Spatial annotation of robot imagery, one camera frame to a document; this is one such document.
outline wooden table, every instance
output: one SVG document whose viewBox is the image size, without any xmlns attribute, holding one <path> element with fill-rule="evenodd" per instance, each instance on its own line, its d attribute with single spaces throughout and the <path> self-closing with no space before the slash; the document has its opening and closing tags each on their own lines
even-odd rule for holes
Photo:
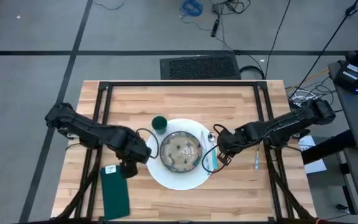
<svg viewBox="0 0 358 224">
<path fill-rule="evenodd" d="M 76 109 L 78 113 L 92 118 L 98 85 L 99 81 L 84 82 Z M 274 116 L 289 112 L 283 82 L 269 80 L 267 85 Z M 120 124 L 132 129 L 151 128 L 150 121 L 157 114 L 168 119 L 193 119 L 210 130 L 216 123 L 233 130 L 259 120 L 254 91 L 249 86 L 115 86 L 111 99 L 108 124 Z M 264 117 L 267 118 L 263 97 L 261 99 Z M 147 133 L 141 134 L 143 138 L 149 137 Z M 290 145 L 297 147 L 295 141 Z M 186 191 L 163 187 L 152 178 L 146 165 L 139 164 L 139 174 L 127 180 L 131 215 L 121 220 L 266 221 L 267 217 L 274 217 L 263 145 L 259 147 L 259 170 L 255 170 L 256 147 L 252 147 L 238 154 L 228 167 L 213 174 L 205 183 Z M 85 153 L 82 146 L 67 150 L 53 205 L 53 217 L 63 211 L 77 192 Z M 315 216 L 301 154 L 284 148 L 282 156 L 290 190 Z M 118 160 L 115 153 L 105 147 L 101 167 L 112 164 L 118 164 Z M 95 220 L 103 216 L 100 178 L 98 181 L 93 212 Z M 285 216 L 285 202 L 280 189 L 279 194 Z M 87 198 L 88 195 L 85 195 L 84 207 L 87 206 Z"/>
</svg>

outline black floor stripe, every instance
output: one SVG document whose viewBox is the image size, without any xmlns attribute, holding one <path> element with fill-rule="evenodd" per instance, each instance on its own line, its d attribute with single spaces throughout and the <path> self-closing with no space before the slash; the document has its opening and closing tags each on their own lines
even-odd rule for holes
<svg viewBox="0 0 358 224">
<path fill-rule="evenodd" d="M 73 46 L 73 50 L 71 51 L 70 59 L 67 64 L 67 68 L 63 77 L 62 85 L 60 86 L 59 94 L 56 99 L 56 103 L 60 103 L 63 101 L 68 82 L 70 81 L 71 72 L 73 71 L 75 59 L 78 53 L 78 49 L 80 48 L 82 36 L 84 34 L 86 22 L 88 20 L 90 10 L 92 6 L 92 0 L 88 0 L 86 2 L 85 11 L 81 20 L 80 28 L 78 29 L 77 35 L 75 37 L 75 42 Z M 50 144 L 52 143 L 54 128 L 48 128 L 47 134 L 44 139 L 44 143 L 42 144 L 41 153 L 38 158 L 38 163 L 34 171 L 34 175 L 31 180 L 30 189 L 25 198 L 25 202 L 23 205 L 22 213 L 20 215 L 19 223 L 25 223 L 29 221 L 29 217 L 31 214 L 32 206 L 34 204 L 35 196 L 38 191 L 38 187 L 40 184 L 42 172 L 44 171 L 45 163 L 48 157 Z"/>
<path fill-rule="evenodd" d="M 230 54 L 227 50 L 77 50 L 81 56 L 162 56 Z M 325 56 L 345 56 L 348 50 L 328 50 Z M 236 55 L 269 55 L 268 50 L 235 50 Z M 318 56 L 319 50 L 274 50 L 276 56 Z M 70 50 L 0 50 L 0 56 L 71 56 Z"/>
</svg>

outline green cup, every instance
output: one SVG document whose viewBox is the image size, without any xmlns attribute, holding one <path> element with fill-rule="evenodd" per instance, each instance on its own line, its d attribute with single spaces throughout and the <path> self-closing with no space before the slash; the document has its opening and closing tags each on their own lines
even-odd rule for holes
<svg viewBox="0 0 358 224">
<path fill-rule="evenodd" d="M 152 120 L 152 127 L 157 134 L 164 134 L 167 131 L 168 121 L 163 116 L 156 116 Z"/>
</svg>

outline glass bowl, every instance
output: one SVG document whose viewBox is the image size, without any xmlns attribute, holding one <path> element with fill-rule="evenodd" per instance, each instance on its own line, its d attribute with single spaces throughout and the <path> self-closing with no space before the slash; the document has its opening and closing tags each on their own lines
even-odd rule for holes
<svg viewBox="0 0 358 224">
<path fill-rule="evenodd" d="M 162 163 L 176 173 L 193 170 L 200 163 L 202 155 L 203 148 L 198 139 L 185 131 L 169 134 L 160 146 Z"/>
</svg>

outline blue cable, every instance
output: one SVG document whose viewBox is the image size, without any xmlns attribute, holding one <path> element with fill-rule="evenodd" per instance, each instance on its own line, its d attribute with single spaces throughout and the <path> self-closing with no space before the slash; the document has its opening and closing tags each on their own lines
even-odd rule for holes
<svg viewBox="0 0 358 224">
<path fill-rule="evenodd" d="M 203 13 L 203 5 L 196 0 L 184 0 L 180 10 L 185 16 L 199 16 Z"/>
</svg>

